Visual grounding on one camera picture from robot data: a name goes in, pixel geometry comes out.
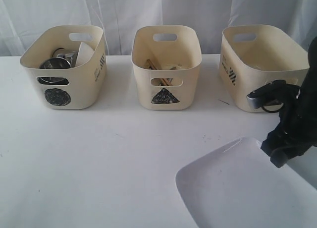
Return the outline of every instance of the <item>white table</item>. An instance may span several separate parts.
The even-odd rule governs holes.
[[[203,56],[190,108],[150,111],[138,102],[130,57],[108,56],[97,102],[68,111],[45,108],[19,57],[1,57],[0,227],[196,227],[177,171],[239,137],[263,140],[278,123],[234,106],[218,61]],[[310,149],[290,163],[315,186],[316,158]]]

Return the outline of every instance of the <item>storage bin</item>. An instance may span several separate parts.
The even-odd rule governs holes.
[[[157,70],[149,69],[148,59]],[[151,110],[189,107],[201,62],[198,37],[190,27],[163,25],[139,29],[134,39],[132,63],[141,105]],[[171,86],[160,85],[160,79],[172,79]]]
[[[302,85],[308,69],[307,52],[276,27],[247,25],[223,31],[219,73],[236,106],[244,111],[262,111],[248,104],[246,96],[253,90],[276,79]]]
[[[69,69],[39,68],[58,48],[78,51],[81,41],[94,50],[92,57],[85,64]],[[39,98],[48,108],[89,107],[97,99],[106,74],[104,31],[100,27],[88,25],[53,27],[30,46],[21,57],[20,64],[26,69]],[[42,84],[39,81],[42,77],[66,78],[68,84]]]

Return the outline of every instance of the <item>black circle sticker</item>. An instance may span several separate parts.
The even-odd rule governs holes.
[[[58,88],[47,89],[45,99],[54,106],[66,106],[70,103],[70,95]]]

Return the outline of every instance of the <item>wooden stick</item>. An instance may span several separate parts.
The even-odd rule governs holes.
[[[150,59],[147,59],[147,63],[150,65],[150,68],[157,70]],[[172,84],[166,78],[160,78],[160,81],[164,86],[172,86]]]

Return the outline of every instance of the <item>white backdrop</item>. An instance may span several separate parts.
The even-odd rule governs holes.
[[[0,0],[0,56],[19,56],[48,28],[105,27],[110,55],[129,55],[137,29],[181,24],[194,28],[205,54],[220,52],[227,26],[269,24],[304,49],[317,35],[317,0]]]

